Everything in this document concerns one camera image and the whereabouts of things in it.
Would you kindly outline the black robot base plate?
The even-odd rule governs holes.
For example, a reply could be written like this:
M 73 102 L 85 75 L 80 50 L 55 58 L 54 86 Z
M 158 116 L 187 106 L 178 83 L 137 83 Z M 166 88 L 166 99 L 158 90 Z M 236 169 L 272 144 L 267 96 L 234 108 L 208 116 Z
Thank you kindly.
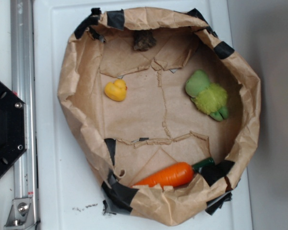
M 0 81 L 0 179 L 26 151 L 25 103 Z

